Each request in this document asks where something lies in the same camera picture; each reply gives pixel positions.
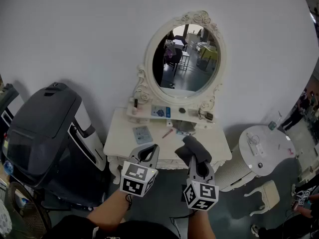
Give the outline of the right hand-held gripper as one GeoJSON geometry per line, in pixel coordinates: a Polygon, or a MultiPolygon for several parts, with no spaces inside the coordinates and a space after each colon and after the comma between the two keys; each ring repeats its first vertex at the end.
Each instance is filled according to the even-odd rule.
{"type": "Polygon", "coordinates": [[[197,182],[196,157],[192,156],[188,166],[188,178],[190,181],[183,191],[187,207],[197,211],[209,211],[219,200],[219,187],[209,183],[214,181],[215,173],[208,161],[202,163],[202,178],[206,183],[197,182]]]}

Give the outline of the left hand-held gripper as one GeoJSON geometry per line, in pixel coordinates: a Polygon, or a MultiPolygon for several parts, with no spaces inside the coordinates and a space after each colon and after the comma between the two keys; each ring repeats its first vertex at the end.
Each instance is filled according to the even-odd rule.
{"type": "Polygon", "coordinates": [[[120,191],[143,197],[153,186],[158,170],[160,147],[145,144],[134,148],[121,172],[120,191]]]}

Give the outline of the grey fleece cloth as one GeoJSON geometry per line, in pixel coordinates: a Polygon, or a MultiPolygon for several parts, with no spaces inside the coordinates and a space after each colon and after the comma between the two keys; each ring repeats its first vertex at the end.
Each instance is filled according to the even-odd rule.
{"type": "Polygon", "coordinates": [[[189,166],[191,159],[195,156],[198,163],[211,162],[212,157],[205,147],[194,137],[185,136],[183,138],[184,145],[175,151],[175,154],[189,166]]]}

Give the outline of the white oval ornate mirror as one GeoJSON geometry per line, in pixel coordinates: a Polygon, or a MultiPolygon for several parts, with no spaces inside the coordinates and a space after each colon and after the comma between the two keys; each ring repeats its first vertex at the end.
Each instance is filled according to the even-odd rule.
{"type": "Polygon", "coordinates": [[[130,100],[211,111],[225,69],[226,46],[216,23],[204,10],[186,12],[150,40],[130,100]]]}

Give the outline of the person's left forearm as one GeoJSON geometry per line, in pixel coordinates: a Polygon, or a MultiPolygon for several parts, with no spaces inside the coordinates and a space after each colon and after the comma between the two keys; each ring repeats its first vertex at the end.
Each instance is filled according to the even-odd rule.
{"type": "Polygon", "coordinates": [[[128,194],[118,189],[93,210],[87,219],[104,231],[114,231],[123,220],[129,205],[128,194]]]}

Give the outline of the person's right forearm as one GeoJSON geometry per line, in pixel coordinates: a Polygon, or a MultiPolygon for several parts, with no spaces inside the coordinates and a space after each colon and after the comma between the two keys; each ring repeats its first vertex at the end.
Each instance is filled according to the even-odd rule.
{"type": "Polygon", "coordinates": [[[206,211],[196,211],[189,215],[187,239],[216,239],[206,211]]]}

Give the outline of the white dressing table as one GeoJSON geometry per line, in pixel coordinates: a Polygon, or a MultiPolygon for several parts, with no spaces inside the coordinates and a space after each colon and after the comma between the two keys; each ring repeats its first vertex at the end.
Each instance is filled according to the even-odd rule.
{"type": "MultiPolygon", "coordinates": [[[[141,123],[134,123],[137,119],[127,115],[126,108],[115,108],[109,133],[104,145],[103,152],[107,156],[109,169],[115,176],[114,184],[119,184],[121,173],[118,166],[122,166],[128,160],[131,151],[140,146],[137,144],[133,134],[133,128],[142,126],[141,123]]],[[[147,126],[153,138],[152,144],[160,147],[157,169],[177,170],[185,169],[185,163],[175,154],[175,150],[183,145],[183,136],[176,131],[162,138],[170,127],[166,125],[164,119],[150,119],[147,126]]],[[[194,137],[211,154],[211,165],[213,170],[222,166],[227,160],[232,158],[224,131],[216,124],[209,124],[210,129],[196,128],[194,137]]]]}

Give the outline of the pale blue sheet mask packet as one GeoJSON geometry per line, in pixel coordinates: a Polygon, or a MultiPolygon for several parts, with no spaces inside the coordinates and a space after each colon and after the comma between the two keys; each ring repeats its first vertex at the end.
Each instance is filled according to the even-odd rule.
{"type": "Polygon", "coordinates": [[[134,127],[133,134],[137,144],[145,144],[153,141],[153,138],[147,126],[134,127]]]}

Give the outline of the white power strip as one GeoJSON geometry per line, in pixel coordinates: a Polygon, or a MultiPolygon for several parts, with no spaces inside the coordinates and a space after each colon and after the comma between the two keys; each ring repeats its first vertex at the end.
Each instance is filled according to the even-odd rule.
{"type": "Polygon", "coordinates": [[[246,136],[252,154],[254,156],[263,156],[264,150],[262,148],[259,136],[250,132],[246,133],[246,136]]]}

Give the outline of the white round ribbed side table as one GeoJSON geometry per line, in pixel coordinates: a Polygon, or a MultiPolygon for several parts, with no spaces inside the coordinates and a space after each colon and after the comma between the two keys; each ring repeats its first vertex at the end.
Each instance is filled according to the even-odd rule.
{"type": "Polygon", "coordinates": [[[256,177],[270,175],[284,160],[296,157],[295,147],[283,132],[269,130],[266,125],[255,125],[244,130],[238,143],[231,150],[232,158],[227,160],[215,172],[215,183],[222,192],[229,192],[242,187],[256,177]],[[260,138],[263,156],[254,156],[247,142],[246,133],[256,134],[260,138]]]}

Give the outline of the white cushioned stool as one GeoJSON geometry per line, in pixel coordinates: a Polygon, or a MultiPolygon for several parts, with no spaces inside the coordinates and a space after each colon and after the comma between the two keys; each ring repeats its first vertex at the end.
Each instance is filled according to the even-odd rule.
{"type": "Polygon", "coordinates": [[[244,194],[244,197],[249,197],[257,192],[261,193],[263,205],[259,207],[259,210],[251,212],[249,216],[264,214],[276,206],[280,201],[279,192],[273,180],[255,188],[248,194],[244,194]]]}

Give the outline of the black and white machine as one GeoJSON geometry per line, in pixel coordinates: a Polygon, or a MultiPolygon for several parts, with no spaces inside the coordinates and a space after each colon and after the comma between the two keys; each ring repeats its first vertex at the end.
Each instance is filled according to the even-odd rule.
{"type": "Polygon", "coordinates": [[[13,177],[93,208],[106,195],[107,159],[82,98],[64,83],[34,93],[13,116],[2,148],[13,177]]]}

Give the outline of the brown wicker chair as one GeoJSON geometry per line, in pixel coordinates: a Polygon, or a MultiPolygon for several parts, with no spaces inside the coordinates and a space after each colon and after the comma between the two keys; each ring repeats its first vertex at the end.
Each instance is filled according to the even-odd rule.
{"type": "Polygon", "coordinates": [[[6,197],[9,209],[24,224],[27,233],[32,239],[42,239],[42,237],[52,228],[51,219],[46,211],[31,194],[18,182],[11,182],[6,197]],[[28,202],[20,207],[15,200],[16,190],[20,191],[28,202]]]}

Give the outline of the blue water bottle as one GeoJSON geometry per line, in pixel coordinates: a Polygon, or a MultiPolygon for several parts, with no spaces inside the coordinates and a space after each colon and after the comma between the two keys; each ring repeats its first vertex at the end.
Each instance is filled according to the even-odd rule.
{"type": "Polygon", "coordinates": [[[14,165],[9,161],[6,160],[3,164],[4,171],[7,175],[11,176],[14,172],[14,165]]]}

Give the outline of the dark grey machine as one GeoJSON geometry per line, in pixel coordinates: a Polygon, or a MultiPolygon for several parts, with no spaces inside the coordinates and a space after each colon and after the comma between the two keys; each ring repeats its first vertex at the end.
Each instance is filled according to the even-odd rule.
{"type": "Polygon", "coordinates": [[[9,129],[14,115],[23,104],[18,91],[12,84],[7,83],[0,90],[0,138],[9,129]]]}

